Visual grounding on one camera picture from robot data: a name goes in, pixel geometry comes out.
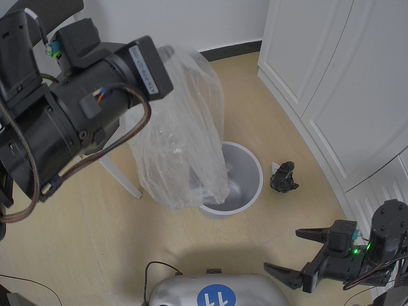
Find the clear plastic bag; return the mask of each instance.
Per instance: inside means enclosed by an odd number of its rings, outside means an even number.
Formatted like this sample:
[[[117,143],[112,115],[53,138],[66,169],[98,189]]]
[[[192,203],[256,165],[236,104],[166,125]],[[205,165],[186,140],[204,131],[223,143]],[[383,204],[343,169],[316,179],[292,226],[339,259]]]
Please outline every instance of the clear plastic bag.
[[[173,209],[223,203],[229,189],[218,76],[195,50],[167,45],[158,52],[174,88],[151,103],[149,123],[129,141],[140,184]],[[140,109],[126,113],[126,128],[140,120]]]

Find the orange wire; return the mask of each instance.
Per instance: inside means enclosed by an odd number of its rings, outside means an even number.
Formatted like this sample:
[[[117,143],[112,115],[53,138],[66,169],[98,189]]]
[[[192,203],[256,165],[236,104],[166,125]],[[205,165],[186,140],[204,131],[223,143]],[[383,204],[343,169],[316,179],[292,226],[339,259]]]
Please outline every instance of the orange wire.
[[[99,95],[98,101],[96,101],[96,103],[99,104],[99,102],[101,102],[102,98],[103,98],[103,93],[101,95]]]

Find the chair backrest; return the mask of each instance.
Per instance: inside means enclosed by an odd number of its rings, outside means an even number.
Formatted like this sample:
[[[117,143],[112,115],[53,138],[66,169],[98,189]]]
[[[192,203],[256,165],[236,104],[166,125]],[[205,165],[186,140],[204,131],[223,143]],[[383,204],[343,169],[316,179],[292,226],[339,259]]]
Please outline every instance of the chair backrest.
[[[49,34],[59,24],[84,8],[84,0],[18,0],[8,13],[16,9],[29,8],[35,12]],[[38,29],[30,17],[27,17],[31,43],[36,45],[40,40]]]

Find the white logo symbol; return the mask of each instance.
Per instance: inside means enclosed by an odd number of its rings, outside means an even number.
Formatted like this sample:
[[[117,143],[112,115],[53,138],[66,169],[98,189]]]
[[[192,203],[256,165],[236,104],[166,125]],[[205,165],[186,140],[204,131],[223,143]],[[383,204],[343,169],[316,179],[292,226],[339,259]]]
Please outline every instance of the white logo symbol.
[[[210,299],[208,298],[208,293],[204,294],[204,298],[205,298],[205,306],[215,306],[215,302],[210,303]],[[222,300],[221,291],[218,291],[218,302],[219,302],[219,306],[224,306],[228,304],[228,300],[226,301]]]

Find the crumpled black trash bag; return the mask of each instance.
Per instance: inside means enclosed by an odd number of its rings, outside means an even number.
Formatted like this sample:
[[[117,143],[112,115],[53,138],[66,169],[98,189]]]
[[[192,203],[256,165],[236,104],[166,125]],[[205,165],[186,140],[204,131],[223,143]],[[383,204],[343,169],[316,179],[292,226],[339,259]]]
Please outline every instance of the crumpled black trash bag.
[[[279,169],[271,177],[271,187],[278,193],[287,193],[299,187],[293,181],[292,175],[295,169],[295,164],[292,161],[282,163]]]

